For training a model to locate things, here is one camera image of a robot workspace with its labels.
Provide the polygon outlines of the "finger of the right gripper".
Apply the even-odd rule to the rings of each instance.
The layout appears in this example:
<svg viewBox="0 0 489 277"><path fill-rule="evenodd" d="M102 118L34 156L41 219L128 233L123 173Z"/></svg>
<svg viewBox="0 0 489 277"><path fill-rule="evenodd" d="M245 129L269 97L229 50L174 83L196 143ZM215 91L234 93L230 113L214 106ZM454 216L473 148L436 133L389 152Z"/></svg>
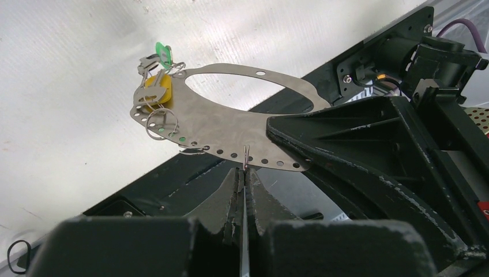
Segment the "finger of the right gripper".
<svg viewBox="0 0 489 277"><path fill-rule="evenodd" d="M397 220L423 238L440 272L488 264L488 245L455 231L455 207L429 150L435 142L402 97L357 100L271 119L271 140L309 163L305 175L351 219Z"/></svg>

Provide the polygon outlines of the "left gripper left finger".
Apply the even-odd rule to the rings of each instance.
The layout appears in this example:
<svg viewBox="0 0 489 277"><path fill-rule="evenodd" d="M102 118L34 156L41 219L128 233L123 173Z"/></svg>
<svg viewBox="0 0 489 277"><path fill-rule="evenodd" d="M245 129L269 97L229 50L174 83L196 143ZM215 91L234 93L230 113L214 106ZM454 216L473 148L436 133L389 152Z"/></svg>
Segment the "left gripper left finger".
<svg viewBox="0 0 489 277"><path fill-rule="evenodd" d="M235 276L236 191L230 169L218 190L183 217L82 216L41 244L28 276Z"/></svg>

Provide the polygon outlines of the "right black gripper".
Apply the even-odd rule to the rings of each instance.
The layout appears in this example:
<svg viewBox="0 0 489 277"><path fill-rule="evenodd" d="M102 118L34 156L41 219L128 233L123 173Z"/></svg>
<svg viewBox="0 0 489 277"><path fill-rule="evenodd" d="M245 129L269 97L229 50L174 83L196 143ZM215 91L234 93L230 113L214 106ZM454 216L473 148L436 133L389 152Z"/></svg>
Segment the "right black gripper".
<svg viewBox="0 0 489 277"><path fill-rule="evenodd" d="M444 217L458 235L488 245L488 110L464 107L462 94L488 61L461 43L425 36L405 74L405 91L435 142L430 156L455 207Z"/></svg>

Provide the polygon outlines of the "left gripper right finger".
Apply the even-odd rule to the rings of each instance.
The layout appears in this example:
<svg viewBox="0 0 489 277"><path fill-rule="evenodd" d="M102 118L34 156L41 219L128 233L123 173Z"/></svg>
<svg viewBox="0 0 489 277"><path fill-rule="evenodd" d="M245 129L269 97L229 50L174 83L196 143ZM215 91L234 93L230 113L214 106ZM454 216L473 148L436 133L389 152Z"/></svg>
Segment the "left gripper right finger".
<svg viewBox="0 0 489 277"><path fill-rule="evenodd" d="M244 175L252 276L435 276L420 234L397 220L302 220L257 172Z"/></svg>

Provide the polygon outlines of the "yellow tag key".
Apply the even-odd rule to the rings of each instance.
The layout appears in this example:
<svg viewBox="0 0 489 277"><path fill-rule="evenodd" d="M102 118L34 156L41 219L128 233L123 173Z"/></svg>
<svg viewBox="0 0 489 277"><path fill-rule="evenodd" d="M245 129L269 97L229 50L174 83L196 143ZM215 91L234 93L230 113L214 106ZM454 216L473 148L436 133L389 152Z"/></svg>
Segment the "yellow tag key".
<svg viewBox="0 0 489 277"><path fill-rule="evenodd" d="M135 107L153 111L163 108L172 98L172 78L165 73L158 73L148 78L139 86L133 96Z"/></svg>

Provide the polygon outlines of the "green tag key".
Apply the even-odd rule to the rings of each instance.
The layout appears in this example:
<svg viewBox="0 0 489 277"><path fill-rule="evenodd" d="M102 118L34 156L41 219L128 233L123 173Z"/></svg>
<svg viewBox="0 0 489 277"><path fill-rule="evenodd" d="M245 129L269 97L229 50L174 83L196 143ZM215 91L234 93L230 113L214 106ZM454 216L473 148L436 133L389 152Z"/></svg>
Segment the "green tag key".
<svg viewBox="0 0 489 277"><path fill-rule="evenodd" d="M155 53L140 58L140 64L137 66L138 74L146 77L153 69L161 65L165 70L170 70L173 65L173 57L170 46L157 42L155 44Z"/></svg>

